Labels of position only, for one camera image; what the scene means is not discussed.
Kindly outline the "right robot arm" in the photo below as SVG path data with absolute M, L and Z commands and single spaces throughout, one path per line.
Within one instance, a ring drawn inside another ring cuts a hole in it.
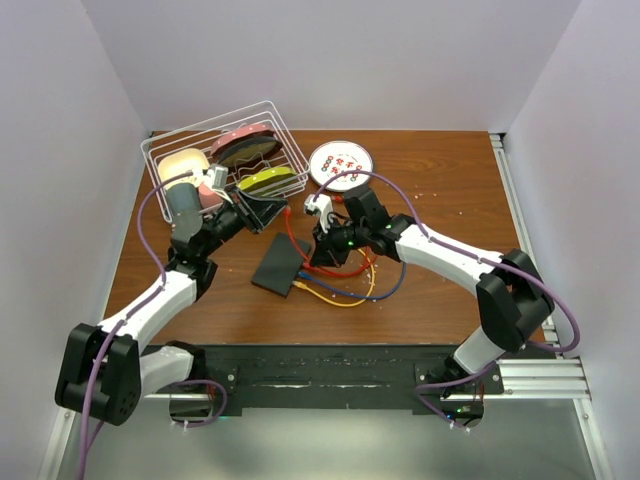
M 347 191 L 343 204 L 347 214 L 340 216 L 325 194 L 305 200 L 305 213 L 317 219 L 311 266 L 339 267 L 351 251 L 369 248 L 378 256 L 439 274 L 476 299 L 479 327 L 435 374 L 452 390 L 469 392 L 488 364 L 518 352 L 553 312 L 555 304 L 525 252 L 477 249 L 439 235 L 412 216 L 390 215 L 367 186 Z

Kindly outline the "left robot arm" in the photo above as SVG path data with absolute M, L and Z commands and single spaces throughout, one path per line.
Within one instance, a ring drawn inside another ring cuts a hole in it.
M 144 350 L 209 289 L 217 271 L 210 255 L 242 230 L 262 232 L 288 205 L 231 187 L 222 206 L 204 217 L 198 190 L 187 183 L 168 188 L 166 199 L 174 224 L 167 263 L 131 305 L 70 332 L 54 395 L 58 406 L 118 426 L 143 396 L 174 384 L 200 390 L 209 376 L 203 349 L 171 341 L 151 354 Z

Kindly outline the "black network switch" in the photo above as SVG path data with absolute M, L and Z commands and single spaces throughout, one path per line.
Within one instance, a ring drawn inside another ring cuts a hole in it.
M 300 241 L 300 253 L 286 233 L 277 233 L 251 278 L 251 284 L 286 298 L 298 272 L 303 268 L 305 255 L 311 245 Z

